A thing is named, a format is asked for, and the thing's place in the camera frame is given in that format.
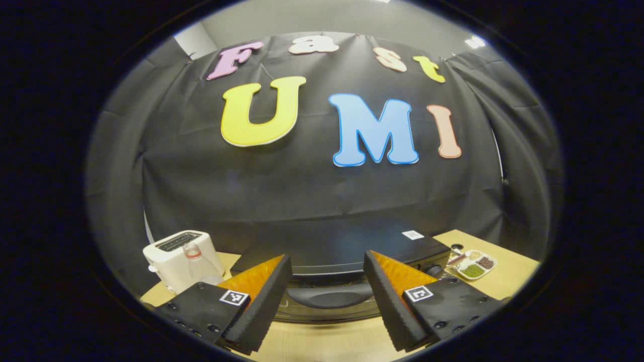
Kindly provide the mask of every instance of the red beans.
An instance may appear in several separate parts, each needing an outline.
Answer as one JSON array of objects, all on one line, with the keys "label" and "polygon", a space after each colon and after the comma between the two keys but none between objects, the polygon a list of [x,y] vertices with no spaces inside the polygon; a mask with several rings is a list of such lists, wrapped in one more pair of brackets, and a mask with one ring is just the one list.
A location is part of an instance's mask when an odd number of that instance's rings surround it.
[{"label": "red beans", "polygon": [[479,261],[477,261],[477,264],[479,264],[485,269],[492,269],[492,267],[494,266],[494,262],[488,259],[488,257],[486,256],[484,256]]}]

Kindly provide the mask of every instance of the green beans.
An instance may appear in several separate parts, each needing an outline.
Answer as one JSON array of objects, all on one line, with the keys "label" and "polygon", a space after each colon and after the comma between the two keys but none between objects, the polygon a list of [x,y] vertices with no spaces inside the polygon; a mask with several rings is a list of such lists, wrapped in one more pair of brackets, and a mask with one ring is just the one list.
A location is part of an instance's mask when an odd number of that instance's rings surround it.
[{"label": "green beans", "polygon": [[476,278],[477,276],[483,275],[484,271],[478,265],[470,265],[462,271],[463,274],[469,276],[470,278]]}]

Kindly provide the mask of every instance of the black appliance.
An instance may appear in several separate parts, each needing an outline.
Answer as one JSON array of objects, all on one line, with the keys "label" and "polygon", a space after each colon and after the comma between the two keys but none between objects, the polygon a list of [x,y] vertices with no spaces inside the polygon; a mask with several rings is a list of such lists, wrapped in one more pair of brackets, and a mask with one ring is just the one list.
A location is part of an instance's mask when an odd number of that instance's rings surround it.
[{"label": "black appliance", "polygon": [[236,275],[289,254],[293,278],[275,319],[331,322],[379,314],[363,272],[366,250],[442,275],[450,248],[423,230],[391,218],[346,217],[260,224],[256,239],[232,266]]}]

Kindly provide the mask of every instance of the ceiling light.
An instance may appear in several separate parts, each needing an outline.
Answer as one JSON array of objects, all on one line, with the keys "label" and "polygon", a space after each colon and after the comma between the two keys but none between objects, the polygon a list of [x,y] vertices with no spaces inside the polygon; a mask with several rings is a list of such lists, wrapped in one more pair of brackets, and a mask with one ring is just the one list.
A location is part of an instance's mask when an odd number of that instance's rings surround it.
[{"label": "ceiling light", "polygon": [[472,49],[476,49],[476,48],[478,48],[480,46],[475,41],[473,41],[472,39],[466,40],[465,43],[467,43],[467,45],[469,45],[469,47],[472,48]]},{"label": "ceiling light", "polygon": [[474,41],[474,43],[477,43],[479,46],[485,46],[485,42],[483,41],[483,39],[477,37],[476,35],[472,37],[472,40]]}]

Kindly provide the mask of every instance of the letter u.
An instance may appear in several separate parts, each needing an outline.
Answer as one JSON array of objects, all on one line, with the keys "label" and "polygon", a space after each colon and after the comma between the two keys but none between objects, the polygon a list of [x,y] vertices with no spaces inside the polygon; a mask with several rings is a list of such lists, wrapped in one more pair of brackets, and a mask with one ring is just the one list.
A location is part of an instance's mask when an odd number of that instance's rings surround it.
[{"label": "letter u", "polygon": [[223,94],[226,100],[222,115],[223,139],[234,146],[249,147],[269,144],[284,137],[298,119],[299,86],[306,82],[304,77],[284,77],[272,81],[270,86],[278,90],[275,117],[262,124],[249,121],[252,95],[260,90],[259,83],[227,90]]}]

